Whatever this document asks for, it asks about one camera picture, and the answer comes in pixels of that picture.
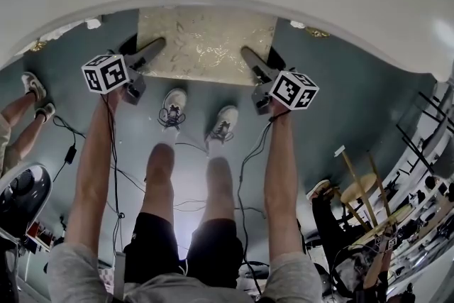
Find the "black shorts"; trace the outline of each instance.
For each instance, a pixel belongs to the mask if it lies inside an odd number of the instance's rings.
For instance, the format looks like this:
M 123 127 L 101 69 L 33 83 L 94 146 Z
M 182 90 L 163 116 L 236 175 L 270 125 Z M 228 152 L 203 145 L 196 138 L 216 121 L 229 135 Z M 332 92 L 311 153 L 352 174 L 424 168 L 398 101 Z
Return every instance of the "black shorts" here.
M 161 274 L 184 274 L 183 270 L 187 270 L 188 277 L 195 277 L 211 287 L 236 288 L 243 261 L 243 246 L 236 237 L 235 221 L 214 219 L 203 223 L 192 234 L 185 261 L 178 258 L 172 224 L 146 213 L 138 215 L 132 241 L 124 253 L 125 283 L 138 284 Z

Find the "shoelace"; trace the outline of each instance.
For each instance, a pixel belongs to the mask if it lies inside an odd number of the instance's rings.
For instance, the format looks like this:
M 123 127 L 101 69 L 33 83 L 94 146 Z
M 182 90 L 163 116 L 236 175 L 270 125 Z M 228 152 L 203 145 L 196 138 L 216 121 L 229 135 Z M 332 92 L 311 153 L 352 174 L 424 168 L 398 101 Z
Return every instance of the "shoelace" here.
M 161 124 L 165 128 L 170 128 L 174 126 L 175 128 L 177 128 L 177 130 L 179 130 L 179 125 L 183 123 L 185 120 L 186 115 L 180 114 L 179 107 L 173 105 L 170 106 L 170 110 L 162 108 L 159 111 L 159 116 L 157 118 L 159 124 Z
M 215 131 L 210 132 L 210 136 L 223 142 L 231 141 L 233 133 L 228 131 L 228 128 L 230 128 L 230 123 L 223 121 Z

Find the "person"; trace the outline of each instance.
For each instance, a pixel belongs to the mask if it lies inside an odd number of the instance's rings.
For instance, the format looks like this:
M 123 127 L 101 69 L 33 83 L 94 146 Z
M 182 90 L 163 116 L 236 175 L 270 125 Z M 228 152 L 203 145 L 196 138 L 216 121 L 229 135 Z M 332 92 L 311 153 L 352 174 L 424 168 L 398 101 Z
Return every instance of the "person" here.
M 77 171 L 76 193 L 65 242 L 54 247 L 48 266 L 49 293 L 54 303 L 109 302 L 97 270 L 101 221 L 106 206 L 111 159 L 109 113 L 116 113 L 121 93 L 111 92 L 98 103 Z M 238 110 L 222 108 L 206 138 L 208 167 L 206 209 L 187 258 L 179 261 L 173 230 L 172 169 L 179 127 L 185 120 L 187 95 L 173 89 L 164 99 L 160 121 L 162 142 L 146 167 L 146 191 L 131 243 L 124 249 L 125 302 L 251 302 L 236 290 L 243 247 L 236 235 L 233 183 L 223 156 Z M 274 113 L 282 112 L 275 105 Z M 321 281 L 302 252 L 297 227 L 297 168 L 290 116 L 273 123 L 265 173 L 265 208 L 270 233 L 271 273 L 262 298 L 269 302 L 317 302 Z
M 344 231 L 336 221 L 331 211 L 333 188 L 336 187 L 333 187 L 329 180 L 321 180 L 307 194 L 328 261 L 330 276 L 336 281 L 338 293 L 352 298 L 349 302 L 385 303 L 388 269 L 392 258 L 392 249 L 388 249 L 388 242 L 393 234 L 393 226 L 386 227 L 378 251 L 367 247 L 348 250 L 347 247 L 359 236 L 354 231 Z M 363 235 L 364 228 L 358 228 L 361 230 L 360 235 Z M 407 303 L 411 302 L 409 298 L 408 294 L 401 294 L 389 298 L 388 302 Z
M 22 74 L 22 83 L 25 87 L 25 94 L 11 102 L 0 113 L 0 177 L 11 168 L 19 164 L 35 145 L 43 124 L 50 120 L 55 113 L 55 106 L 47 103 L 37 108 L 35 119 L 25 128 L 16 141 L 9 145 L 11 128 L 21 119 L 24 113 L 32 105 L 39 104 L 46 96 L 47 91 L 40 80 L 31 72 Z

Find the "knee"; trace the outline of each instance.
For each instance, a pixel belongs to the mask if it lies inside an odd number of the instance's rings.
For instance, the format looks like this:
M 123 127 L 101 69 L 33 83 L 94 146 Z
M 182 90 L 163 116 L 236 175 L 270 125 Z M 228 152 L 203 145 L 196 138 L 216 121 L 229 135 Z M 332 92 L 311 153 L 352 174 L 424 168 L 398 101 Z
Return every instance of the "knee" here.
M 230 165 L 228 165 L 227 159 L 224 157 L 210 159 L 208 168 L 206 169 L 206 178 L 208 181 L 214 181 L 222 183 L 227 181 L 232 183 L 232 173 L 230 171 Z
M 169 179 L 172 174 L 175 153 L 167 144 L 157 144 L 151 151 L 147 164 L 148 175 L 165 174 Z

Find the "sock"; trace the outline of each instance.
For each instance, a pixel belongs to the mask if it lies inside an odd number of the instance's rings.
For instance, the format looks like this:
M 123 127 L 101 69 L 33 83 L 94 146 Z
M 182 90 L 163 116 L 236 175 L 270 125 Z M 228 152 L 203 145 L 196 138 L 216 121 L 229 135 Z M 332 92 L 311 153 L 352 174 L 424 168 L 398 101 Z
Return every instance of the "sock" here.
M 36 113 L 35 113 L 35 119 L 36 119 L 36 116 L 38 115 L 43 115 L 44 116 L 44 122 L 46 122 L 48 120 L 48 116 L 45 114 L 45 112 L 43 110 L 37 110 Z
M 175 143 L 177 142 L 177 136 L 179 131 L 174 126 L 170 128 L 164 128 L 162 131 L 162 140 L 161 143 L 167 144 L 169 147 L 174 147 Z
M 38 101 L 38 94 L 36 93 L 35 90 L 31 89 L 30 91 L 26 92 L 26 95 L 27 95 L 27 94 L 33 94 L 33 95 L 35 95 L 35 102 Z
M 223 157 L 222 141 L 219 139 L 211 139 L 208 142 L 208 158 L 214 159 L 218 157 Z

